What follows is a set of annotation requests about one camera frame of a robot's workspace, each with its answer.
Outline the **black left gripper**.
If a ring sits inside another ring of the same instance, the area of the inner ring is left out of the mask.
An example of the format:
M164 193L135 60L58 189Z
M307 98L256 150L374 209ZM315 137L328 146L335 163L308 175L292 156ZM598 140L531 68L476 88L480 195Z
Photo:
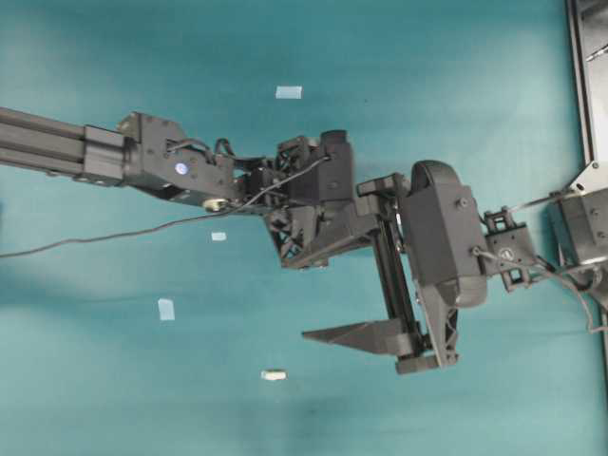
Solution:
M276 158L268 161L273 180L298 172L296 166L318 142L298 137L282 143ZM328 159L314 162L318 166ZM272 211L263 217L283 268L326 266L330 257L371 245L371 233L378 229L380 216L378 196L358 197L353 184L352 199L311 205L290 199L287 183L266 199Z

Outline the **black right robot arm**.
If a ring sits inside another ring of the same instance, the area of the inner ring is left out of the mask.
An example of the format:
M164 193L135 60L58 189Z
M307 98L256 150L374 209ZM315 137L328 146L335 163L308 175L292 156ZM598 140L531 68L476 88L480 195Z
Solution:
M396 357L400 374L458 361L461 309L485 302L487 281L501 276L509 292L556 279L577 298L607 300L607 192L580 189L550 198L549 215L563 264L542 259L523 223L504 208L480 216L470 189L425 178L400 205L405 244L426 328L407 311L387 320L306 332L318 342Z

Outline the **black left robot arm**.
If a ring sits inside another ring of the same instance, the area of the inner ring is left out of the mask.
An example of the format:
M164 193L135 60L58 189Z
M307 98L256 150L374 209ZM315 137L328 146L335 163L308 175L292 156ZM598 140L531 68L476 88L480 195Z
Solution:
M376 197L358 197L352 147L342 130L282 142L273 157L242 158L226 139L214 146L174 122L134 112L116 130L1 112L4 165L103 187L131 187L198 206L209 218L263 219L280 263L325 266L367 247L381 229Z

